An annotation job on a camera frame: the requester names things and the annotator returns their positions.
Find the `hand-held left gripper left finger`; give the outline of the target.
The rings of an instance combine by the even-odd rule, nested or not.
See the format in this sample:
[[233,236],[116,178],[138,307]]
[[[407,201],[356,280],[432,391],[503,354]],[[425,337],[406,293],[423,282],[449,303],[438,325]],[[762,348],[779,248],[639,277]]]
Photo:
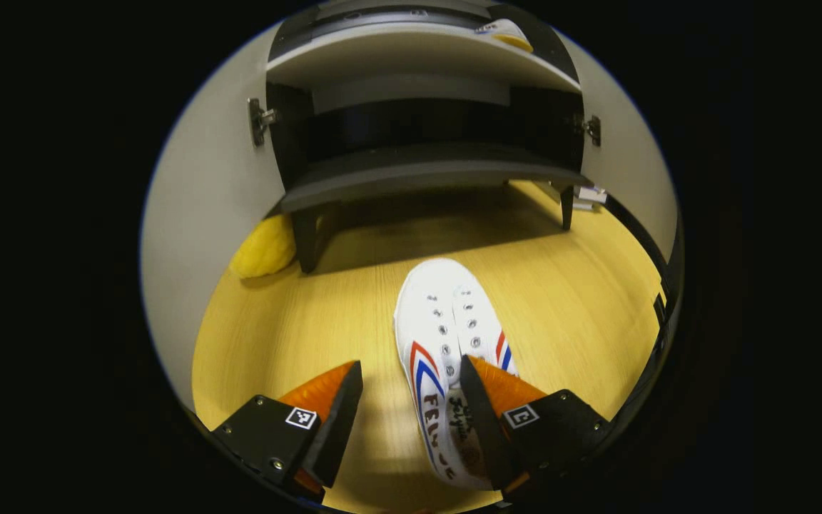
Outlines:
[[278,398],[254,395],[213,435],[271,487],[320,504],[338,476],[362,391],[362,365],[355,359]]

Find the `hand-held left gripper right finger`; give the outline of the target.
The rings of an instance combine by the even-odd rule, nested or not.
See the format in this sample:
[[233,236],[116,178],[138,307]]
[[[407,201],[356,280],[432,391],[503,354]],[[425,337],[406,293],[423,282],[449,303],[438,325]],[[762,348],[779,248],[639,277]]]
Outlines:
[[574,391],[532,386],[484,359],[461,361],[489,484],[505,500],[544,500],[587,491],[587,468],[606,445],[612,423]]

